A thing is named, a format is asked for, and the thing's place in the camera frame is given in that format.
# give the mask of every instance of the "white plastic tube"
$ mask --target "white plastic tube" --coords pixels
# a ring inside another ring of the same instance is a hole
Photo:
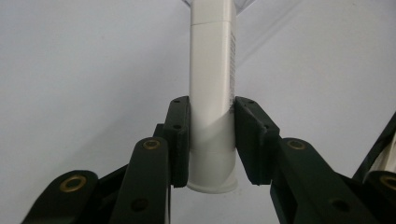
[[[188,187],[223,193],[234,176],[233,84],[235,55],[233,0],[191,3],[191,153]]]

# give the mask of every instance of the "pvc pipe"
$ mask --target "pvc pipe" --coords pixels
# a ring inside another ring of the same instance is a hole
[[[237,186],[233,86],[233,0],[191,4],[191,153],[188,187],[223,193]]]

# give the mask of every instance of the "brass insert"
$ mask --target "brass insert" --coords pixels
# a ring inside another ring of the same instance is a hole
[[[72,175],[62,182],[59,189],[65,193],[73,192],[81,189],[87,183],[87,177],[83,175]]]

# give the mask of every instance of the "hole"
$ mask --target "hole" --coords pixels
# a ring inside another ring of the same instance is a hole
[[[150,139],[143,143],[145,149],[156,149],[161,145],[161,143],[155,139]]]
[[[87,183],[87,178],[85,176],[72,175],[61,183],[59,189],[62,192],[69,193],[81,189],[82,187],[84,187],[86,183]]]
[[[390,189],[396,190],[396,177],[392,175],[381,175],[379,177],[381,183]]]
[[[134,212],[141,212],[149,207],[149,201],[147,199],[136,199],[131,203],[131,208]]]
[[[341,212],[349,212],[349,205],[341,199],[330,200],[330,203],[334,208]]]
[[[288,146],[294,149],[305,149],[305,145],[302,142],[290,140]]]
[[[66,183],[67,188],[75,188],[81,183],[80,179],[72,179]]]

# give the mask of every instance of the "white wall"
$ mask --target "white wall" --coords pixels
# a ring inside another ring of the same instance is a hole
[[[256,0],[238,16],[236,94],[352,176],[396,110],[396,2]],[[100,177],[188,94],[181,0],[0,2],[0,223],[58,175]],[[269,188],[172,193],[172,223],[277,223]]]

